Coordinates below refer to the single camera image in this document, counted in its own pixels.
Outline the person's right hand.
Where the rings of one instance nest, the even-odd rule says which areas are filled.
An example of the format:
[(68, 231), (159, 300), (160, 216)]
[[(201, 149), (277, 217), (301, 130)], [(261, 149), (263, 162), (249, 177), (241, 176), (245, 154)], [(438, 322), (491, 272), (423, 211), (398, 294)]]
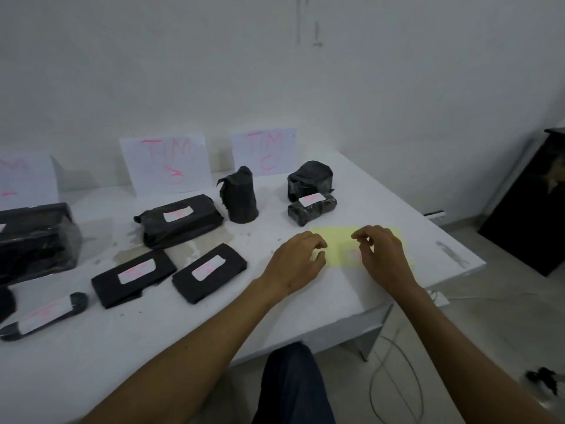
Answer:
[(373, 263), (363, 263), (365, 269), (386, 292), (398, 298), (415, 291), (418, 284), (408, 264), (401, 241), (382, 226), (364, 226), (351, 235), (357, 241), (370, 241)]

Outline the black object on floor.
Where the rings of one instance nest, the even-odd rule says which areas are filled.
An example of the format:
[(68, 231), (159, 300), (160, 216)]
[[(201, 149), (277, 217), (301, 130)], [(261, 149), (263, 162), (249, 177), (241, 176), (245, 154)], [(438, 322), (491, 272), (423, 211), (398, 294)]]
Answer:
[(555, 396), (558, 397), (559, 394), (559, 382), (561, 382), (561, 374), (557, 374), (555, 371), (548, 369), (547, 367), (540, 367), (536, 371), (528, 370), (525, 372), (524, 376), (535, 385), (543, 384), (546, 388)]

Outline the small black package white label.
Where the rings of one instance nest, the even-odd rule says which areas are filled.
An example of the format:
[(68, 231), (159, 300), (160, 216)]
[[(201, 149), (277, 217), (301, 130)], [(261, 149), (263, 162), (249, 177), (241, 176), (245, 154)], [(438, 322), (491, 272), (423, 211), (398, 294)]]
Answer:
[(299, 198), (287, 208), (291, 221), (299, 227), (304, 227), (309, 222), (330, 213), (337, 206), (337, 200), (330, 193), (313, 193)]

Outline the slim long black labelled package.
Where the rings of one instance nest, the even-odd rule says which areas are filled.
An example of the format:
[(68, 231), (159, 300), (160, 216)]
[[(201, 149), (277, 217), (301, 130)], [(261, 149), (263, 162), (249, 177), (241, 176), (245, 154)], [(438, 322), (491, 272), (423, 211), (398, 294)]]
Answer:
[(74, 292), (57, 299), (27, 315), (23, 319), (0, 328), (0, 341), (14, 342), (47, 327), (86, 311), (89, 298), (86, 293)]

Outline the grey table leg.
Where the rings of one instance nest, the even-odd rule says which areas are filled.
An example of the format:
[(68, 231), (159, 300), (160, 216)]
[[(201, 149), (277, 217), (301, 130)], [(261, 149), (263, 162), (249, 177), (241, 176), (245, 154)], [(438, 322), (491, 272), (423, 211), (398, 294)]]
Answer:
[(365, 363), (369, 362), (371, 353), (375, 348), (378, 337), (381, 334), (386, 321), (388, 320), (392, 312), (393, 307), (394, 304), (389, 305), (389, 307), (383, 313), (381, 322), (379, 324), (377, 324), (375, 327), (364, 330), (360, 336), (354, 339), (354, 345)]

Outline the black cabinet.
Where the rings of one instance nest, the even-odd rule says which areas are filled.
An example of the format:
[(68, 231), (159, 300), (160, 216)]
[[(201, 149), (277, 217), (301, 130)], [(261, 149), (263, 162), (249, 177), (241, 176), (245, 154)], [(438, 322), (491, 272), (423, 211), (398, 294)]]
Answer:
[(478, 234), (549, 276), (565, 262), (565, 127), (545, 133)]

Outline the bulky black package white label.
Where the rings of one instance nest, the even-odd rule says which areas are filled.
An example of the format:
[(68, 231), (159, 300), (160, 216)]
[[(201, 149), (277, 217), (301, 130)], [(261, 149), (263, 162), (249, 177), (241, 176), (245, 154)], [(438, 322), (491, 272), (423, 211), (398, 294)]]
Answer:
[(191, 241), (223, 224), (224, 217), (205, 194), (146, 210), (134, 216), (142, 241), (152, 250), (164, 250)]

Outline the yellow paper sheet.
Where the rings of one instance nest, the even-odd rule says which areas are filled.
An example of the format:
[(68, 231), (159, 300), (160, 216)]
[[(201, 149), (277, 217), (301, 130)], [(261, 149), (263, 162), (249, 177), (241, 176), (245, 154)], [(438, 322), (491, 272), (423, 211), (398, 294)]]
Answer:
[(357, 240), (351, 234), (360, 226), (325, 226), (311, 227), (312, 233), (317, 233), (326, 241), (325, 257), (327, 266), (363, 266), (362, 255)]

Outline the white paper sign pink writing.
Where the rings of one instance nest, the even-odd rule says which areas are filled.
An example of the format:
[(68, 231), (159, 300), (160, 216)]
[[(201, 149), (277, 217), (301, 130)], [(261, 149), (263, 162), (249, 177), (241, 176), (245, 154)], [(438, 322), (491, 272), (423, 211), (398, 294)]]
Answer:
[(254, 176), (291, 173), (298, 168), (295, 128), (260, 129), (232, 133), (235, 169), (247, 167)]
[(59, 201), (58, 181), (50, 155), (0, 152), (0, 211)]
[(202, 133), (124, 138), (119, 142), (138, 198), (212, 187), (210, 162)]

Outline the person's left hand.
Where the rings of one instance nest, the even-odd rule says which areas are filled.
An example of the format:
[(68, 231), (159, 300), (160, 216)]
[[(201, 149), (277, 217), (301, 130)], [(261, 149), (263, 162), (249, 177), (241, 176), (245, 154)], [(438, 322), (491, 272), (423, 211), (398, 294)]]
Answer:
[(263, 274), (262, 285), (277, 302), (312, 282), (325, 267), (311, 262), (313, 250), (327, 248), (326, 241), (317, 233), (305, 231), (283, 243), (272, 255)]

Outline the round black wrapped object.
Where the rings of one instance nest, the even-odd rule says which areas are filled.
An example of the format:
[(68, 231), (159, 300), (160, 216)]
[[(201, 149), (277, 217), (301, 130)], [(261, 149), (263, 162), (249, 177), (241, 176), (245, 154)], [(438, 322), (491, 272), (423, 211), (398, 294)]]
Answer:
[(13, 292), (5, 285), (0, 285), (0, 325), (17, 310)]

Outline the person's right forearm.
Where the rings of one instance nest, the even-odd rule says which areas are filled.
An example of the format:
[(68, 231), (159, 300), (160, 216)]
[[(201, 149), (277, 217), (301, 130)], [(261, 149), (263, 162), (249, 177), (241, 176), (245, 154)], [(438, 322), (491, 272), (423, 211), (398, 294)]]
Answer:
[(466, 424), (558, 424), (434, 305), (413, 278), (388, 287)]

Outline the upright black wrapped cylinder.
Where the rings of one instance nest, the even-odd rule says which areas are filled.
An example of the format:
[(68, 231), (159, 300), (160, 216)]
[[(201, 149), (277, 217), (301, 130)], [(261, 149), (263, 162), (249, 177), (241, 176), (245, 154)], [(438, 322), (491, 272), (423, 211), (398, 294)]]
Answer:
[(252, 172), (248, 167), (241, 166), (235, 173), (220, 178), (216, 184), (222, 184), (220, 198), (230, 221), (247, 224), (257, 219), (259, 210)]

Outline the person's leg in dark trousers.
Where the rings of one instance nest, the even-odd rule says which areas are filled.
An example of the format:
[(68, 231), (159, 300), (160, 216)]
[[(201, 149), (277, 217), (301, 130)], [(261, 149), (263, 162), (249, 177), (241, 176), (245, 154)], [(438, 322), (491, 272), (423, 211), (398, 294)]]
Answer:
[(335, 424), (315, 357), (302, 342), (269, 354), (252, 424)]

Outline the person's left forearm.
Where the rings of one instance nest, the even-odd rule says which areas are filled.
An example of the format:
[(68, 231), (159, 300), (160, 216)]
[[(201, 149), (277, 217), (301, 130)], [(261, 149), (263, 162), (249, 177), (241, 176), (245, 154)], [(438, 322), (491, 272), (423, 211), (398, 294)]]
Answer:
[(279, 300), (272, 282), (254, 280), (219, 313), (139, 368), (80, 424), (187, 423)]

